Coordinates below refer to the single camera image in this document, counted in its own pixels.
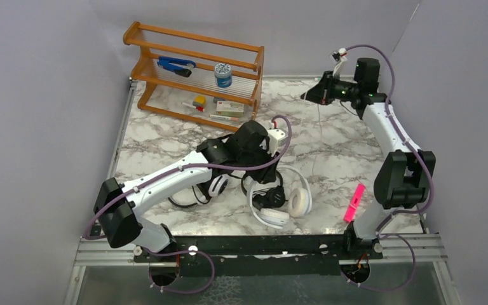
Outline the white over-ear headphones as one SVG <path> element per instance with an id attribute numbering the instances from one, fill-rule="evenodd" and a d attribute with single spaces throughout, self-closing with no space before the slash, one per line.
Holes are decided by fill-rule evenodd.
<path id="1" fill-rule="evenodd" d="M 313 206 L 311 188 L 303 174 L 293 166 L 280 165 L 278 169 L 293 172 L 300 179 L 301 187 L 294 188 L 290 194 L 285 194 L 284 180 L 279 171 L 276 172 L 277 186 L 257 189 L 256 181 L 251 181 L 246 187 L 244 181 L 249 177 L 244 175 L 240 182 L 242 193 L 246 197 L 248 206 L 254 218 L 261 224 L 274 229 L 282 229 L 292 218 L 301 218 L 310 213 Z"/>

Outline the small black on-ear headphones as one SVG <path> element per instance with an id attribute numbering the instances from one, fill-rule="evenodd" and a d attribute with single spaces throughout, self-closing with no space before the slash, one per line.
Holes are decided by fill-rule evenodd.
<path id="1" fill-rule="evenodd" d="M 279 184 L 275 187 L 260 189 L 252 194 L 252 206 L 258 210 L 263 208 L 280 208 L 287 201 L 283 188 L 283 177 L 276 171 Z"/>

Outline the white black gaming headset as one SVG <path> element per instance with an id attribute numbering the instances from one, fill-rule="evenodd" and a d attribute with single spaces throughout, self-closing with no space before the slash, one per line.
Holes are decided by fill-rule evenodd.
<path id="1" fill-rule="evenodd" d="M 224 192 L 225 188 L 228 185 L 228 178 L 229 176 L 227 174 L 223 174 L 213 178 L 208 182 L 203 182 L 201 184 L 193 186 L 192 190 L 196 198 L 195 203 L 182 205 L 180 203 L 177 203 L 172 197 L 169 197 L 168 201 L 173 206 L 178 208 L 192 208 L 198 205 L 206 205 L 210 202 L 212 198 L 217 197 Z"/>

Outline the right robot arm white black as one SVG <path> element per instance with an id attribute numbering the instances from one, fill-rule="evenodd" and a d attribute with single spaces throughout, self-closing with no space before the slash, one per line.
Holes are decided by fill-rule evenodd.
<path id="1" fill-rule="evenodd" d="M 387 94 L 378 92 L 380 70 L 377 59 L 359 58 L 352 81 L 341 80 L 335 71 L 325 71 L 319 82 L 301 95 L 301 99 L 317 105 L 349 102 L 385 156 L 374 181 L 373 202 L 349 224 L 352 235 L 341 242 L 343 254 L 351 259 L 366 251 L 365 240 L 376 239 L 395 212 L 413 212 L 428 199 L 436 163 L 433 152 L 412 144 Z"/>

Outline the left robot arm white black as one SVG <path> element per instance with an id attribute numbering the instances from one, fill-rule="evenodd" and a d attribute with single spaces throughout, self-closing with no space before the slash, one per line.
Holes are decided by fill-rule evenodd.
<path id="1" fill-rule="evenodd" d="M 265 128 L 250 120 L 234 133 L 206 139 L 175 163 L 149 175 L 118 182 L 105 180 L 93 207 L 93 220 L 100 224 L 102 237 L 111 248 L 128 244 L 150 250 L 159 261 L 174 253 L 170 230 L 144 218 L 154 205 L 183 191 L 198 187 L 206 198 L 213 198 L 209 187 L 219 177 L 242 171 L 257 182 L 272 182 L 276 166 L 287 150 L 289 132 Z"/>

